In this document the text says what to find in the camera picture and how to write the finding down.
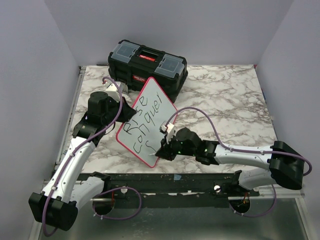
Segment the pink framed whiteboard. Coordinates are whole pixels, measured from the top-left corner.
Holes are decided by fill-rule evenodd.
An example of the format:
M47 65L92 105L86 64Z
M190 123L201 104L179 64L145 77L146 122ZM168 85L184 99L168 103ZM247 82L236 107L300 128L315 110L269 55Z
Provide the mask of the pink framed whiteboard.
M150 168L157 164L156 153L164 138L160 126L178 110L153 77L149 77L132 105L136 114L123 123L116 140Z

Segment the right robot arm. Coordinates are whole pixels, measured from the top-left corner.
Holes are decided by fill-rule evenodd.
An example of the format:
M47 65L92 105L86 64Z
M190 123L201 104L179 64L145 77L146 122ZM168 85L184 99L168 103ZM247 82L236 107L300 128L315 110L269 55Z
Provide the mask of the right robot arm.
M165 134L155 155L172 161L177 155L192 156L203 165L236 164L253 170L235 172L230 191L241 196L247 190L277 184L289 190L301 190L304 162L295 150L283 141L271 146L223 146L218 141L203 140L184 127L177 133Z

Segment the black plastic toolbox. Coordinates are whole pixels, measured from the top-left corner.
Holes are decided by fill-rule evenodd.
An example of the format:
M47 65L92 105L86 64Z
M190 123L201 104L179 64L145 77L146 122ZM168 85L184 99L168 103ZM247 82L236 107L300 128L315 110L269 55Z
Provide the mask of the black plastic toolbox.
M174 103L187 79L187 60L123 39L108 56L109 75L129 90L141 91L153 77Z

